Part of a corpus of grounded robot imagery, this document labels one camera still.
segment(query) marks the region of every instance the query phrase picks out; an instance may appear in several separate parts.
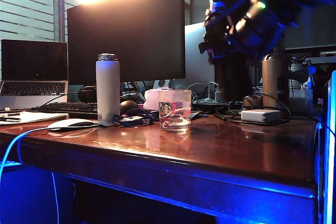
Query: desk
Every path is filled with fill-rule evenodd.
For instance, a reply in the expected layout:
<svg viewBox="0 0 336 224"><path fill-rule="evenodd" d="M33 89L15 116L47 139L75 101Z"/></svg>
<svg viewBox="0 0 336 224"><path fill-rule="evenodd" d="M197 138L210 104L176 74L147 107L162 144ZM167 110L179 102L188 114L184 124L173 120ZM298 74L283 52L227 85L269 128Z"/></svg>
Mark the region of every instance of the desk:
<svg viewBox="0 0 336 224"><path fill-rule="evenodd" d="M2 126L0 155L15 135L47 122ZM213 116L186 134L97 127L25 136L10 159L235 222L317 223L317 124L237 125Z"/></svg>

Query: laptop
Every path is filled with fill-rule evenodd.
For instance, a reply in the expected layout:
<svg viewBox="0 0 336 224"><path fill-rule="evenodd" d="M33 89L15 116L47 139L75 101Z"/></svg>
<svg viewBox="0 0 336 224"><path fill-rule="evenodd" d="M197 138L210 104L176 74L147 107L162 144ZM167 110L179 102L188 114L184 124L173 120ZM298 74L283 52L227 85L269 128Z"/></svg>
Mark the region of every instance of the laptop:
<svg viewBox="0 0 336 224"><path fill-rule="evenodd" d="M67 101L66 43L3 39L1 53L0 110Z"/></svg>

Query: white water bottle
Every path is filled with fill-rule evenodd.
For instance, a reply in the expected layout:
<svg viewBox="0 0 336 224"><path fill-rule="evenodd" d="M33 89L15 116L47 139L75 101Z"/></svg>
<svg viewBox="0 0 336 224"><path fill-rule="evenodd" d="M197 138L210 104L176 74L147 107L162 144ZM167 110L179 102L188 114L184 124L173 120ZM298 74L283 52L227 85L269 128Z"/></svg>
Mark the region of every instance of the white water bottle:
<svg viewBox="0 0 336 224"><path fill-rule="evenodd" d="M117 55L100 54L96 62L98 122L112 126L120 113L120 66Z"/></svg>

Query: water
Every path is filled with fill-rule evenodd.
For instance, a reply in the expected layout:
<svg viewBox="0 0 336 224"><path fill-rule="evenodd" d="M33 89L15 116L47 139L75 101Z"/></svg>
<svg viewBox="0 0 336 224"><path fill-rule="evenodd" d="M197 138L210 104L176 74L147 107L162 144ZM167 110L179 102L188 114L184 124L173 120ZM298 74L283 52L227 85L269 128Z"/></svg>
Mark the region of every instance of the water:
<svg viewBox="0 0 336 224"><path fill-rule="evenodd" d="M186 131L191 124L190 102L159 102L160 126L168 131Z"/></svg>

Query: white charger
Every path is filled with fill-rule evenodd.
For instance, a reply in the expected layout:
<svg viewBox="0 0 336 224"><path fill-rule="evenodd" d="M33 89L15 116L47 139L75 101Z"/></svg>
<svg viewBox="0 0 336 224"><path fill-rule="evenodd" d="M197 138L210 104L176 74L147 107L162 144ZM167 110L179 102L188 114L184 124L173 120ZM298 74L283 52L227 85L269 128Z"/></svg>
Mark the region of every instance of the white charger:
<svg viewBox="0 0 336 224"><path fill-rule="evenodd" d="M243 121L270 123L281 120L281 111L262 109L243 110L240 116Z"/></svg>

